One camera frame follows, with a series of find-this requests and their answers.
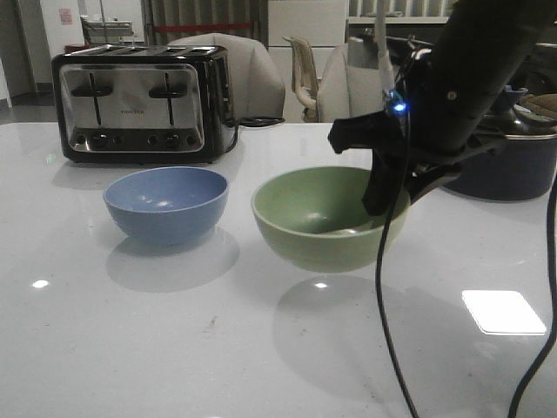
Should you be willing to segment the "black gripper finger outside bowl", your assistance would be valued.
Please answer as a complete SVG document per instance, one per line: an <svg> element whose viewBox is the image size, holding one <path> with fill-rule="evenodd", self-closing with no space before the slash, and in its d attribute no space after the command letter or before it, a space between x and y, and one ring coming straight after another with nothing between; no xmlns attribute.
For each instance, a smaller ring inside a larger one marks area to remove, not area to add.
<svg viewBox="0 0 557 418"><path fill-rule="evenodd" d="M460 165L440 165L428 171L413 175L407 180L407 192L412 204L429 192L453 182L461 174Z"/></svg>

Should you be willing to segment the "black gripper finger inside bowl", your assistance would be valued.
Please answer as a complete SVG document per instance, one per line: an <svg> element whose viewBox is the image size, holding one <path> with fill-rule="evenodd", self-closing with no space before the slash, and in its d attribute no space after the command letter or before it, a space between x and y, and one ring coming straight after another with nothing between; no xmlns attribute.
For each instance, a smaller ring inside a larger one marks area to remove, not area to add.
<svg viewBox="0 0 557 418"><path fill-rule="evenodd" d="M397 200L406 182L408 157L405 146L399 151L380 148L372 151L372 167L362 198L368 215L382 215Z"/></svg>

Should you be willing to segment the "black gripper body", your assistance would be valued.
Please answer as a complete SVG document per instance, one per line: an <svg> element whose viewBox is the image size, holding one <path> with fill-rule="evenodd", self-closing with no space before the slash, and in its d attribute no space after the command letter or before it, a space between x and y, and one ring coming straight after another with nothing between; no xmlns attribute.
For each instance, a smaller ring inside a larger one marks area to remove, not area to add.
<svg viewBox="0 0 557 418"><path fill-rule="evenodd" d="M336 153L371 149L375 172L402 166L437 170L500 149L505 135L482 119L502 84L494 75L473 74L471 62L452 49L422 48L406 55L383 110L337 119L328 135Z"/></svg>

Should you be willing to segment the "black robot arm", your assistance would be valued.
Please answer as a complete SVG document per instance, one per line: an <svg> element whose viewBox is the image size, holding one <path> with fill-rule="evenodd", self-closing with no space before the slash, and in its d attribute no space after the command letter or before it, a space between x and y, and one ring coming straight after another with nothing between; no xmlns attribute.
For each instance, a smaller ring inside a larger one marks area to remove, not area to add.
<svg viewBox="0 0 557 418"><path fill-rule="evenodd" d="M385 213L401 191L419 199L456 179L463 161L504 144L481 120L555 17L553 1L458 1L435 44L401 43L396 76L378 35L382 104L336 120L328 136L335 152L372 151L368 214Z"/></svg>

